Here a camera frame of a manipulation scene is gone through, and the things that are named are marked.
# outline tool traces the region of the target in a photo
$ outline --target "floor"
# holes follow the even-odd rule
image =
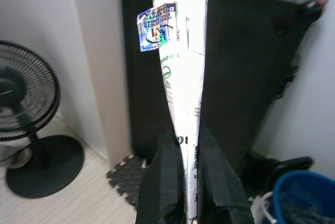
[[[54,134],[75,137],[58,118],[39,132],[41,137]],[[78,177],[60,192],[41,199],[14,195],[7,188],[5,170],[0,167],[0,224],[135,223],[134,208],[108,184],[107,162],[91,148],[84,149],[85,163]]]

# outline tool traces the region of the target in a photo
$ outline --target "black cabinet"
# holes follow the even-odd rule
[[[307,0],[209,0],[201,123],[238,169],[308,29]],[[149,161],[171,126],[158,51],[140,52],[136,15],[151,0],[122,0],[134,152]]]

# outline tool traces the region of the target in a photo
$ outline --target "electric fan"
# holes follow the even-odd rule
[[[8,187],[21,197],[56,193],[82,168],[84,152],[75,139],[36,135],[53,118],[59,101],[59,84],[49,65],[23,46],[0,41],[0,141],[28,137],[32,150],[26,165],[6,172]]]

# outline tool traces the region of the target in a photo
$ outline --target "fan base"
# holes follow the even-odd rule
[[[34,142],[28,164],[6,173],[8,187],[24,198],[41,198],[60,191],[77,177],[84,163],[83,148],[71,137],[56,135],[39,141],[48,153],[48,161],[41,161]]]

